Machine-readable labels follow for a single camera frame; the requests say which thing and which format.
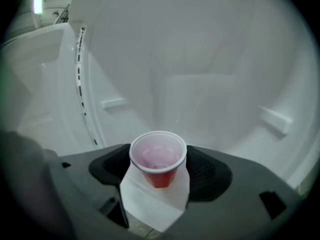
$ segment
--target cup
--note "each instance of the cup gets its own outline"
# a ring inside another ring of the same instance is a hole
[[[151,131],[136,138],[129,150],[132,163],[155,188],[166,188],[187,156],[187,145],[169,131]]]

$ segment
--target cup rim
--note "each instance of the cup rim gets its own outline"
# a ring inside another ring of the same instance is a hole
[[[151,168],[147,168],[147,167],[144,167],[144,166],[138,164],[136,162],[136,160],[133,158],[132,151],[135,148],[136,144],[141,139],[145,138],[146,136],[156,135],[156,134],[170,135],[170,136],[176,138],[181,143],[182,148],[183,148],[182,156],[175,164],[173,164],[169,167],[166,167],[166,168],[162,168],[162,169],[151,169]],[[183,161],[187,157],[187,144],[179,135],[177,135],[173,132],[164,131],[164,130],[149,131],[149,132],[146,132],[146,133],[140,135],[131,143],[130,149],[129,149],[129,156],[130,156],[130,160],[132,161],[134,166],[137,167],[138,169],[140,169],[141,171],[143,171],[145,173],[149,173],[149,174],[164,174],[164,173],[168,173],[170,171],[173,171],[174,169],[178,168],[183,163]]]

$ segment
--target red plastic cup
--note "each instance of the red plastic cup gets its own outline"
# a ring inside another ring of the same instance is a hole
[[[168,131],[151,131],[136,138],[129,151],[132,163],[155,188],[166,188],[187,156],[187,145]]]

